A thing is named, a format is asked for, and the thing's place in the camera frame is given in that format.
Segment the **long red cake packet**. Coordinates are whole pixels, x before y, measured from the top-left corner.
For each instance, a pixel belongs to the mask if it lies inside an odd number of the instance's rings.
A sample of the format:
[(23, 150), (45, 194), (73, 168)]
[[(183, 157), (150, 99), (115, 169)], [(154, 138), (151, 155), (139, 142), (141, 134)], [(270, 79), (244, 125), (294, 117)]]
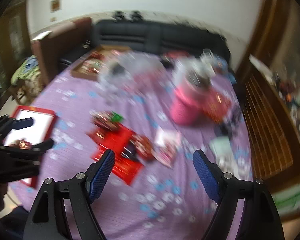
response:
[(119, 124), (117, 130), (106, 131), (97, 127), (88, 132), (87, 135), (97, 144), (97, 150), (91, 156), (91, 159), (99, 161), (106, 150), (112, 150), (115, 153), (113, 174), (122, 179), (127, 185), (131, 185), (143, 165), (139, 161), (125, 158), (122, 154), (135, 132)]

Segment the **brown cookie snack packet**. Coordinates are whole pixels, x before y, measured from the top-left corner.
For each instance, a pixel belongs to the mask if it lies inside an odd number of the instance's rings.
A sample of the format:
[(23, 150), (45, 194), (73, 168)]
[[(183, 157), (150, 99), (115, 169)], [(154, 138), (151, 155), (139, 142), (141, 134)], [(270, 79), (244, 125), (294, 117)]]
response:
[(111, 122), (111, 113), (112, 111), (93, 112), (93, 123), (102, 129), (109, 131), (117, 130), (120, 122)]

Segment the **green snack packet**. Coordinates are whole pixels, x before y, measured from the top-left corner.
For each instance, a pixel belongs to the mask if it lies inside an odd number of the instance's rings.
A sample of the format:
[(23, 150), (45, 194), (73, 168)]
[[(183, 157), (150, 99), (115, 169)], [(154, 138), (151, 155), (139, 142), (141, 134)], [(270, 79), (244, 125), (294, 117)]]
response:
[(115, 112), (111, 113), (111, 122), (121, 122), (122, 120), (123, 120), (123, 116)]

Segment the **red white-flower snack packet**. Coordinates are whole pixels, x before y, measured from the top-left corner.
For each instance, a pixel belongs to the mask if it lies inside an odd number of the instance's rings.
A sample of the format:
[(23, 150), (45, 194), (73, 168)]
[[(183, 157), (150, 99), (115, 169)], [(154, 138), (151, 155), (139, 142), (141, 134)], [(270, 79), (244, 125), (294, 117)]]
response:
[(136, 148), (137, 156), (143, 161), (153, 161), (153, 146), (152, 142), (145, 135), (135, 134), (130, 140)]

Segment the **white pink snack packet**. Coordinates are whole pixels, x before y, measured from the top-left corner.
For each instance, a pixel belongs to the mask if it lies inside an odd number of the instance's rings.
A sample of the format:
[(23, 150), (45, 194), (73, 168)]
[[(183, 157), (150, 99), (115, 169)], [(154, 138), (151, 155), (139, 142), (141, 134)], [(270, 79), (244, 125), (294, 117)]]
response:
[(172, 168), (180, 146), (180, 132), (162, 128), (157, 129), (153, 155), (162, 165)]

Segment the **red white tray box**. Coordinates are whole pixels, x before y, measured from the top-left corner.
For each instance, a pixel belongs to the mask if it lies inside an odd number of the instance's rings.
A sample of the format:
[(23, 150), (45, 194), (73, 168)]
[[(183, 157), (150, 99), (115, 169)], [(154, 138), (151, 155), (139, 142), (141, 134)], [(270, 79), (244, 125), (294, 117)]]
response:
[[(32, 144), (38, 144), (44, 140), (51, 139), (50, 135), (52, 129), (57, 121), (57, 115), (54, 111), (44, 108), (38, 108), (33, 106), (18, 106), (12, 117), (14, 119), (33, 118), (34, 124), (31, 127), (21, 130), (12, 129), (4, 139), (4, 145), (8, 146), (15, 140), (25, 139)], [(21, 179), (25, 181), (26, 185), (35, 187), (37, 184), (37, 178), (39, 175), (31, 178)]]

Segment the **white crumpled cloth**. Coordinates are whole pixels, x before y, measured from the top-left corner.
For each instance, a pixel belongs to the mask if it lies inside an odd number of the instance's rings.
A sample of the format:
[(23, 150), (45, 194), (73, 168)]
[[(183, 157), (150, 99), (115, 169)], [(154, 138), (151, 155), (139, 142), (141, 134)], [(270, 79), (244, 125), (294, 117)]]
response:
[(234, 154), (228, 137), (216, 137), (209, 142), (209, 148), (215, 156), (216, 164), (223, 172), (230, 172), (238, 175), (238, 165), (235, 161)]

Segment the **brown cardboard snack box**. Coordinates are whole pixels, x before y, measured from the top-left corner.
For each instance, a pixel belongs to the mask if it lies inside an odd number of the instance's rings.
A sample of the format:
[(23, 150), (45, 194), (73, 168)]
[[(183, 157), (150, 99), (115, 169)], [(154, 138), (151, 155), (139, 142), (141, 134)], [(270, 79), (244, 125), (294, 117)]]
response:
[(105, 61), (129, 50), (126, 46), (97, 46), (87, 56), (83, 56), (79, 63), (74, 64), (70, 74), (75, 78), (97, 81)]

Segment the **clear plastic bag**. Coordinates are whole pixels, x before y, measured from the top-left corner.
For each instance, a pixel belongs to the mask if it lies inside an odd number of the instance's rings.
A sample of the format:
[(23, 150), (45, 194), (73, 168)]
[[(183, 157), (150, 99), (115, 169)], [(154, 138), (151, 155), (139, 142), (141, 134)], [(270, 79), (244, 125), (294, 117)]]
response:
[(160, 86), (167, 71), (155, 55), (127, 51), (104, 61), (98, 74), (101, 95), (111, 100), (122, 92), (146, 93)]

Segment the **red candy by flask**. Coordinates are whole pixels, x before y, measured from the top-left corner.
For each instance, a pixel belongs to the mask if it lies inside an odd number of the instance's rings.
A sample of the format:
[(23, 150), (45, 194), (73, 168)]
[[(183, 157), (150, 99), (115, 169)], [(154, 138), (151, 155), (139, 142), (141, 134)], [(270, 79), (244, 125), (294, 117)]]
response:
[(202, 112), (212, 121), (217, 124), (223, 122), (229, 109), (232, 106), (232, 101), (224, 96), (221, 92), (211, 89), (205, 98), (202, 106)]

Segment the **pink knitted flask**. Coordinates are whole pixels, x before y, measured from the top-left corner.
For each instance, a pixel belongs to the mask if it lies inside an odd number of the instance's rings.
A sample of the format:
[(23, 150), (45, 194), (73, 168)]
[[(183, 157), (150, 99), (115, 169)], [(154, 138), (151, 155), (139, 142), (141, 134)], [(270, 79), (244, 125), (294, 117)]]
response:
[(174, 100), (170, 109), (172, 120), (182, 126), (191, 126), (203, 113), (211, 82), (207, 76), (189, 70), (174, 90)]

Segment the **black leather sofa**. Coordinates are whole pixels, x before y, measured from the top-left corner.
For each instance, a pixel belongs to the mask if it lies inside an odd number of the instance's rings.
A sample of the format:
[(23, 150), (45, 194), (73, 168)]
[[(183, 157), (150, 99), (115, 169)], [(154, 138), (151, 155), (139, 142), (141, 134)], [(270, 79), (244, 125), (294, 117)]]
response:
[(154, 21), (101, 20), (93, 24), (92, 46), (127, 46), (132, 50), (161, 55), (170, 51), (186, 51), (199, 57), (204, 49), (229, 62), (230, 50), (222, 35), (181, 24)]

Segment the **white plastic cup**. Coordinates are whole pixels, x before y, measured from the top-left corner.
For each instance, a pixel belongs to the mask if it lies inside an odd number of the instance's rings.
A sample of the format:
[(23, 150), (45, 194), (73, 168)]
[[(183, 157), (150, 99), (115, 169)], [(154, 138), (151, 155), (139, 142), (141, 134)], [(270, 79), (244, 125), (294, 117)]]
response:
[(222, 58), (218, 55), (215, 55), (211, 50), (204, 49), (199, 58), (203, 65), (208, 69), (211, 69), (217, 73), (221, 73), (223, 70)]

